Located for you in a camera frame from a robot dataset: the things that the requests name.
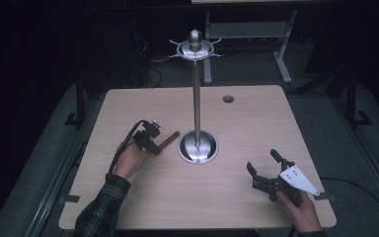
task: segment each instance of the person's arm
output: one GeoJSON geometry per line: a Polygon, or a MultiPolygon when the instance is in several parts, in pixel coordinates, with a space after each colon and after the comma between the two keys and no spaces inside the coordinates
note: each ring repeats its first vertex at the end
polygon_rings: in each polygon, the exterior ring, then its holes
{"type": "Polygon", "coordinates": [[[130,139],[115,163],[113,174],[97,197],[79,214],[73,236],[115,236],[118,212],[131,186],[127,179],[151,155],[140,150],[130,139]]]}
{"type": "Polygon", "coordinates": [[[325,237],[316,208],[306,192],[299,191],[300,205],[295,206],[282,191],[277,191],[278,201],[288,210],[299,237],[325,237]]]}

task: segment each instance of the human hand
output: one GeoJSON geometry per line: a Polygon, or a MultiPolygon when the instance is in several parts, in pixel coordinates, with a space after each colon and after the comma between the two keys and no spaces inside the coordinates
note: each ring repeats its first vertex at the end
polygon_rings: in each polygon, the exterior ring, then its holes
{"type": "Polygon", "coordinates": [[[152,155],[150,152],[140,150],[134,142],[134,138],[131,137],[127,142],[126,148],[119,155],[115,163],[113,174],[128,179],[132,172],[152,155]]]}
{"type": "Polygon", "coordinates": [[[288,210],[291,220],[299,233],[321,231],[316,208],[306,192],[298,191],[300,195],[300,205],[295,206],[290,198],[282,191],[277,191],[278,201],[288,210]]]}

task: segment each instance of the table top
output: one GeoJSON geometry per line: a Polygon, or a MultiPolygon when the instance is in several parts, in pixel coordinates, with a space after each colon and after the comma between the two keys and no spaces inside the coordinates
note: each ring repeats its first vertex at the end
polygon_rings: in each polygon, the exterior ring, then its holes
{"type": "MultiPolygon", "coordinates": [[[[105,181],[114,153],[133,125],[157,119],[163,140],[193,130],[192,88],[111,90],[107,93],[76,179],[59,220],[73,229],[82,209],[105,181]]],[[[280,205],[252,188],[248,161],[259,175],[276,178],[280,165],[270,149],[294,161],[319,192],[324,188],[285,95],[279,86],[202,87],[201,129],[219,143],[216,158],[204,165],[184,161],[175,140],[149,159],[129,181],[118,229],[202,229],[289,227],[280,205]],[[231,104],[223,101],[232,96],[231,104]]],[[[314,200],[322,226],[336,218],[327,199],[314,200]]]]}

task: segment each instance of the round metal base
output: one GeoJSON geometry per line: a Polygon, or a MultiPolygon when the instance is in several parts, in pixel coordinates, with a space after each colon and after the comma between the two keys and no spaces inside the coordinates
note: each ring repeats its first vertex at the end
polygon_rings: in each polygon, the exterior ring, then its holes
{"type": "Polygon", "coordinates": [[[206,131],[201,131],[198,149],[195,146],[195,131],[185,134],[178,143],[181,157],[194,165],[202,165],[215,158],[218,152],[217,139],[206,131]]]}

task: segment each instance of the finger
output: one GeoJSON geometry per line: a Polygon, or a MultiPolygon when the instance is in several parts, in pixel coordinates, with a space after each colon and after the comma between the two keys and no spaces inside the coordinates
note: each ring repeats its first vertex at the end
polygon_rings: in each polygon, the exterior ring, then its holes
{"type": "Polygon", "coordinates": [[[278,201],[285,206],[285,208],[288,209],[288,211],[293,211],[297,209],[297,206],[291,202],[290,198],[283,192],[283,191],[277,191],[276,196],[278,197],[278,201]]]}
{"type": "Polygon", "coordinates": [[[300,195],[300,200],[301,201],[308,201],[310,200],[309,196],[307,195],[306,192],[302,191],[302,190],[298,190],[298,194],[300,195]]]}

